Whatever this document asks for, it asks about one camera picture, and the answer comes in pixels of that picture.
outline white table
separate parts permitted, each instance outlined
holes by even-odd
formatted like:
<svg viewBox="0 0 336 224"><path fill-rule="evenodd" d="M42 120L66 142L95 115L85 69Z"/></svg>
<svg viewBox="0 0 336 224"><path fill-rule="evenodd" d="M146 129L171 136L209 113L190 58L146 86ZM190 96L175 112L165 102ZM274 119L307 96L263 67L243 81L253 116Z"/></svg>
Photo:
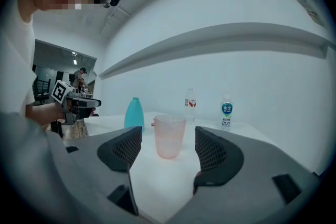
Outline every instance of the white table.
<svg viewBox="0 0 336 224"><path fill-rule="evenodd" d="M135 202L139 213L153 223L163 223L177 213L193 197L193 181L199 172L200 161L195 152L195 127L217 129L216 122L195 120L187 124L181 151L176 159L166 160L156 153L153 118L164 114L144 114L145 129L142 133L141 150L130 176ZM99 135L123 128L124 115L89 117L84 119L89 136ZM246 123L234 123L231 132L276 145L269 138Z"/></svg>

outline person in background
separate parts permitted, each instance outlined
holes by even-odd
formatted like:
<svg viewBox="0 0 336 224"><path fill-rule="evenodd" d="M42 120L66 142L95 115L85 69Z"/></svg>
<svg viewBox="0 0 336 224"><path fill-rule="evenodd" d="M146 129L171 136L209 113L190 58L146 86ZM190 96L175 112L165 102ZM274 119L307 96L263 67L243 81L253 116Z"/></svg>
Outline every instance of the person in background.
<svg viewBox="0 0 336 224"><path fill-rule="evenodd" d="M88 88L89 86L86 85L86 83L84 82L84 79L82 77L83 74L87 74L86 72L86 68L82 67L80 70L77 70L75 73L73 73L73 75L75 76L74 81L72 82L71 86L73 86L75 89L77 89L78 87L80 87L82 84L84 85L84 87Z"/></svg>
<svg viewBox="0 0 336 224"><path fill-rule="evenodd" d="M81 91L84 91L85 90L85 86L83 84L83 82L79 82L79 86L78 86L78 92L80 93Z"/></svg>
<svg viewBox="0 0 336 224"><path fill-rule="evenodd" d="M32 71L35 35L33 31L33 13L37 10L75 9L80 3L102 3L104 0L7 0L0 21L0 62L4 67L1 81L12 81L2 87L0 111L19 113L40 125L64 119L61 105L56 102L33 106L32 84L36 75Z"/></svg>

